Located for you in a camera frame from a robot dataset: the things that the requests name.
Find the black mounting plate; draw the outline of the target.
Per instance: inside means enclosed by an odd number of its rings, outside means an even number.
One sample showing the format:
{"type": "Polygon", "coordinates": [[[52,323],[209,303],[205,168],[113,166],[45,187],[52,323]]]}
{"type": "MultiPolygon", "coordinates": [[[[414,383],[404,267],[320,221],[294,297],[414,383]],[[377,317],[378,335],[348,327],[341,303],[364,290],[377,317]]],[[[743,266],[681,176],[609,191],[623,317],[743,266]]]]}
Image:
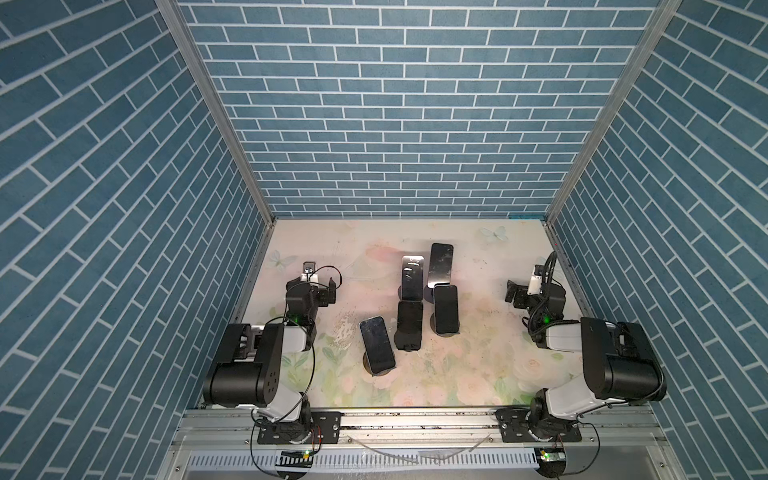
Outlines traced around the black mounting plate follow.
{"type": "Polygon", "coordinates": [[[580,442],[575,421],[551,417],[522,406],[508,406],[494,412],[504,443],[580,442]]]}
{"type": "Polygon", "coordinates": [[[258,445],[309,444],[312,434],[320,439],[315,443],[337,444],[341,431],[342,413],[339,411],[304,412],[294,421],[266,422],[256,428],[255,438],[258,445]]]}

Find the black phone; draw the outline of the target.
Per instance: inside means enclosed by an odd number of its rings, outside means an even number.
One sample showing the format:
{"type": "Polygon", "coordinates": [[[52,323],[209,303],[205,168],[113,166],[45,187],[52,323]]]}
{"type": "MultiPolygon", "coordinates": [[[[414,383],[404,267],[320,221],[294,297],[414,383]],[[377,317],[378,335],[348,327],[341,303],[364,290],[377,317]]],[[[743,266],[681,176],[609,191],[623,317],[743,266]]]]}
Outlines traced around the black phone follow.
{"type": "Polygon", "coordinates": [[[397,312],[397,329],[422,332],[423,303],[421,301],[400,301],[397,312]]]}
{"type": "Polygon", "coordinates": [[[455,285],[434,287],[434,317],[445,329],[453,327],[460,330],[458,289],[455,285]]]}
{"type": "Polygon", "coordinates": [[[430,249],[427,287],[450,284],[453,267],[454,246],[446,243],[433,243],[430,249]]]}
{"type": "Polygon", "coordinates": [[[359,325],[365,353],[374,369],[396,367],[387,327],[381,316],[364,320],[359,325]]]}

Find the purple-edged back left phone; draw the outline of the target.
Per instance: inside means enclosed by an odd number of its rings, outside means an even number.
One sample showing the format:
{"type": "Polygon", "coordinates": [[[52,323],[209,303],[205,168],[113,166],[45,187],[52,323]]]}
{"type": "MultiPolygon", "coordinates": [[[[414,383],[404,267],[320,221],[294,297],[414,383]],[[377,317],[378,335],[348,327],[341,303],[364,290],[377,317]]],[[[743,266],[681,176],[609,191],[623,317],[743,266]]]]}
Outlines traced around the purple-edged back left phone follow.
{"type": "Polygon", "coordinates": [[[422,255],[405,255],[402,257],[401,286],[404,300],[422,301],[424,289],[424,257],[422,255]]]}

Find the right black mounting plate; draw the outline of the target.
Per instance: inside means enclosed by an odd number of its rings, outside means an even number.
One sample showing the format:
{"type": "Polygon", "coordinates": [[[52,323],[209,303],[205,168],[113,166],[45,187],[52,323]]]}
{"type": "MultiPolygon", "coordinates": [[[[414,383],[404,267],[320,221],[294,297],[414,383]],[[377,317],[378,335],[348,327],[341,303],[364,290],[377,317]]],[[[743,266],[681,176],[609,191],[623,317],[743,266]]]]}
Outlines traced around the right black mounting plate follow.
{"type": "Polygon", "coordinates": [[[551,417],[522,406],[508,406],[494,412],[504,443],[580,442],[575,421],[551,417]]]}

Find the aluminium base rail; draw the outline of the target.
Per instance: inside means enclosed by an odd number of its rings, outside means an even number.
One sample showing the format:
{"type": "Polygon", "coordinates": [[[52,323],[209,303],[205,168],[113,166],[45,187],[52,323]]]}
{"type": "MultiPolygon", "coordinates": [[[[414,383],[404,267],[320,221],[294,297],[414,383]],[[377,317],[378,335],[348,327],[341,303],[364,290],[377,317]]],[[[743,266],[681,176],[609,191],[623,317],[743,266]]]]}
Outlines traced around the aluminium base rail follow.
{"type": "Polygon", "coordinates": [[[189,410],[158,476],[161,479],[681,479],[683,468],[647,407],[615,407],[578,424],[580,442],[504,443],[496,407],[332,408],[342,413],[337,444],[258,445],[249,413],[235,409],[189,410]],[[417,470],[368,473],[292,473],[187,470],[189,458],[208,451],[276,450],[310,459],[324,450],[365,448],[474,450],[532,448],[537,469],[417,470]]]}

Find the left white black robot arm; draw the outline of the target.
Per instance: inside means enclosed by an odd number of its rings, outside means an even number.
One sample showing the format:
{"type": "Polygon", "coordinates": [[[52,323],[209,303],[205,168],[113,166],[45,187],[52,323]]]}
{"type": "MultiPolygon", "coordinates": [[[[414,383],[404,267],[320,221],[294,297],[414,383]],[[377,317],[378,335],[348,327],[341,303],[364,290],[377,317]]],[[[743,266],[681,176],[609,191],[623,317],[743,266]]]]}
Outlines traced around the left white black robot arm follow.
{"type": "Polygon", "coordinates": [[[283,314],[261,326],[228,325],[203,381],[204,403],[248,409],[261,444],[321,441],[308,391],[282,383],[281,366],[286,352],[316,357],[317,313],[336,302],[338,287],[333,279],[323,284],[305,274],[287,283],[283,314]]]}

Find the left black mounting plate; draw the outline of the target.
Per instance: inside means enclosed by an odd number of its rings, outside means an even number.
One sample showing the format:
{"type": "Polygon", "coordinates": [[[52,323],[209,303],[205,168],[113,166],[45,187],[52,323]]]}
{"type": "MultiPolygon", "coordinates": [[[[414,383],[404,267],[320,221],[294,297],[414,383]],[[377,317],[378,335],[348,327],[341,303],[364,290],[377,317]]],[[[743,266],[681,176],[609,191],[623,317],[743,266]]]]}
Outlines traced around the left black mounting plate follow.
{"type": "Polygon", "coordinates": [[[255,438],[258,445],[309,444],[312,434],[320,439],[315,443],[337,444],[341,431],[342,413],[339,411],[304,412],[294,421],[266,422],[256,428],[255,438]]]}

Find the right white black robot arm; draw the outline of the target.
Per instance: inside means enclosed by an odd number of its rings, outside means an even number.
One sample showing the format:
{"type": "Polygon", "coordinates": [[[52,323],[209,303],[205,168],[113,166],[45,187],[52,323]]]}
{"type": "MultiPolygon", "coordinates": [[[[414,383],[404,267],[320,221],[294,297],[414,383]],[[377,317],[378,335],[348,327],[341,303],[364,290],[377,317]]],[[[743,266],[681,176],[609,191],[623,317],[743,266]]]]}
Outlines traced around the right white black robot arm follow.
{"type": "Polygon", "coordinates": [[[554,278],[557,254],[533,268],[526,285],[507,282],[505,301],[526,315],[534,345],[579,354],[582,371],[565,384],[539,390],[527,408],[497,411],[515,441],[551,441],[573,435],[586,414],[618,405],[658,402],[667,393],[665,373],[640,325],[564,316],[566,290],[554,278]]]}

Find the middle black phone stand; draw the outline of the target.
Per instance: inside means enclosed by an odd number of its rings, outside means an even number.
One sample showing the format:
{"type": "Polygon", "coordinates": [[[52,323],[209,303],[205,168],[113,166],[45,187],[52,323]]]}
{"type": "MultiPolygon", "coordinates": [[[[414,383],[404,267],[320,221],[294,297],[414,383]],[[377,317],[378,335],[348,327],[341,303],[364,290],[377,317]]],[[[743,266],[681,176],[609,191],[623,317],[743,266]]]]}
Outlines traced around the middle black phone stand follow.
{"type": "Polygon", "coordinates": [[[405,331],[398,329],[394,334],[395,346],[398,350],[411,352],[418,351],[422,345],[422,332],[405,331]]]}

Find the wood-base grey phone stand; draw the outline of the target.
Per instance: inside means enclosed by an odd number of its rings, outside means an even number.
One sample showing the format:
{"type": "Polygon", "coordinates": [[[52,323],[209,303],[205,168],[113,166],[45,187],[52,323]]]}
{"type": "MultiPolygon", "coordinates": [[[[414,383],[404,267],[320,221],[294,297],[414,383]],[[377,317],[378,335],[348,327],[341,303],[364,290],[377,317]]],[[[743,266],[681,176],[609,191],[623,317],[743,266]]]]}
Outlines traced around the wood-base grey phone stand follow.
{"type": "Polygon", "coordinates": [[[450,338],[459,333],[459,330],[457,328],[451,327],[451,328],[445,329],[444,325],[442,323],[439,323],[434,316],[430,318],[430,328],[435,335],[442,338],[450,338]]]}

